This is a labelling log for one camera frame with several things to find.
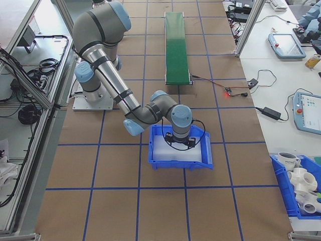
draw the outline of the white keyboard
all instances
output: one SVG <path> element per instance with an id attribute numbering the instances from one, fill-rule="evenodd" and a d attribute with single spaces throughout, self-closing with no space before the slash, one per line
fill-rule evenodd
<path id="1" fill-rule="evenodd" d="M 276 12 L 283 12 L 288 8 L 287 4 L 282 0 L 272 0 L 270 5 Z"/>

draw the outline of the white table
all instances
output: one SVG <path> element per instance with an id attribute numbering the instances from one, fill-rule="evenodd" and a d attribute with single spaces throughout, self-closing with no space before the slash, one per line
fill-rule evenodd
<path id="1" fill-rule="evenodd" d="M 278 15 L 287 21 L 297 23 L 290 9 L 286 12 L 275 12 L 268 4 L 263 7 L 257 21 L 269 15 Z M 295 28 L 295 25 L 286 23 L 277 17 L 269 17 L 256 23 L 240 59 L 247 80 L 256 79 L 260 69 L 269 69 L 275 74 L 277 77 L 275 84 L 272 87 L 259 87 L 252 94 L 252 98 L 255 106 L 274 109 L 282 113 L 281 118 L 285 119 L 284 106 L 287 97 L 298 88 L 304 88 L 313 94 L 321 95 L 321 78 L 318 75 L 318 72 L 321 72 L 321 63 L 316 65 L 313 70 L 305 67 L 305 62 L 315 54 L 313 48 L 304 48 L 306 58 L 302 60 L 278 59 L 267 41 L 272 28 L 278 33 L 293 34 L 292 29 Z M 260 72 L 259 85 L 269 85 L 273 80 L 274 77 L 271 73 Z M 287 122 L 273 120 L 258 112 L 269 153 L 290 152 L 309 157 L 321 156 L 321 136 L 299 131 L 293 121 L 292 107 L 292 98 L 290 98 L 287 105 L 289 112 Z M 294 231 L 321 230 L 320 220 L 299 220 L 291 217 L 290 222 Z"/>

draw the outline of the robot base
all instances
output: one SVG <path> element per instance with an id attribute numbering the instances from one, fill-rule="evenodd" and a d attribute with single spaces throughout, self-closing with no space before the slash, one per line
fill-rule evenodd
<path id="1" fill-rule="evenodd" d="M 77 92 L 82 92 L 82 88 L 79 85 Z M 98 101 L 89 102 L 87 99 L 82 95 L 76 95 L 75 102 L 73 105 L 73 110 L 112 110 L 114 105 L 113 98 L 106 92 L 104 94 L 104 98 Z"/>

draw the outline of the robotic arm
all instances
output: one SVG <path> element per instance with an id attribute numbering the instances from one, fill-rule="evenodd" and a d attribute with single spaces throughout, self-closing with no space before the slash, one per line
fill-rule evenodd
<path id="1" fill-rule="evenodd" d="M 166 141 L 194 147 L 195 138 L 189 138 L 193 120 L 189 107 L 177 104 L 161 90 L 156 91 L 150 103 L 142 107 L 118 74 L 121 65 L 117 58 L 117 44 L 130 28 L 129 16 L 117 1 L 79 16 L 74 24 L 73 39 L 79 55 L 87 62 L 77 66 L 77 79 L 86 92 L 98 90 L 101 83 L 105 86 L 124 112 L 126 119 L 123 123 L 132 136 L 165 117 L 173 125 L 173 133 L 167 133 Z"/>

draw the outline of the green conveyor belt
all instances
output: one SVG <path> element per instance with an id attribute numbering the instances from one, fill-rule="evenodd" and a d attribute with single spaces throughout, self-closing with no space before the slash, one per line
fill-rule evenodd
<path id="1" fill-rule="evenodd" d="M 166 84 L 191 84 L 183 13 L 166 13 Z"/>

